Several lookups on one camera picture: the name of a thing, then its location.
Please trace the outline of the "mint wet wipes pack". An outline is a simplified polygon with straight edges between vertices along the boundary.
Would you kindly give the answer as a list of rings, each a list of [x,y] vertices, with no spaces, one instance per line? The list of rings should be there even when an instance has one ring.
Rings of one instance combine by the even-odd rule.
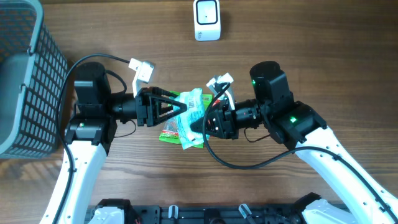
[[[191,129],[191,125],[203,117],[205,107],[203,104],[203,90],[195,88],[192,91],[182,92],[175,99],[187,106],[187,110],[175,117],[177,131],[183,150],[203,144],[203,135]]]

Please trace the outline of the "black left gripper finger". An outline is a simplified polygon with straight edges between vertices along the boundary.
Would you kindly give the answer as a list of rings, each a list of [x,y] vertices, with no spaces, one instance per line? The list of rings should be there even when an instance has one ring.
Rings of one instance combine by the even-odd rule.
[[[160,124],[186,112],[187,104],[179,102],[177,97],[175,93],[152,95],[150,97],[150,123]]]
[[[159,96],[168,96],[168,97],[172,97],[172,98],[178,97],[177,94],[175,94],[171,91],[161,89],[159,87],[152,87],[152,92],[153,92],[153,94],[159,95]]]

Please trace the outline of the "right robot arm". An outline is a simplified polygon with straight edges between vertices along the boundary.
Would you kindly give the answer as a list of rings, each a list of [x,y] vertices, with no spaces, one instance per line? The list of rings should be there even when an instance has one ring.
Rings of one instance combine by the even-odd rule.
[[[292,223],[396,223],[397,199],[378,184],[346,151],[327,122],[309,105],[294,99],[285,72],[275,61],[249,72],[255,97],[235,102],[231,79],[208,82],[215,94],[205,114],[190,128],[203,136],[237,139],[239,131],[263,125],[270,138],[311,166],[345,204],[332,206],[315,193],[292,207]]]

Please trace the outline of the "green snack bag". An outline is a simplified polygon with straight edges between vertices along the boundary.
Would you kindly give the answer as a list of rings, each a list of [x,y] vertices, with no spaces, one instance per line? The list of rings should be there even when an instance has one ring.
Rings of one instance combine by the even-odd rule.
[[[205,108],[208,107],[210,104],[211,100],[213,99],[213,95],[211,94],[204,94],[202,96],[203,98],[203,104]],[[181,144],[180,138],[178,135],[178,129],[175,120],[172,118],[168,121],[166,121],[164,128],[162,129],[159,140],[163,142],[168,142],[172,144]]]

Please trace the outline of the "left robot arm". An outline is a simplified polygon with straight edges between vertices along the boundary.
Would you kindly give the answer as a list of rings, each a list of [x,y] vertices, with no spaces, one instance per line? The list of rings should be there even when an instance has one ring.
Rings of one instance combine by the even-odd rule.
[[[187,110],[176,94],[158,87],[112,93],[99,62],[75,65],[77,103],[60,138],[63,164],[41,223],[83,223],[93,187],[116,137],[117,123],[157,126]]]

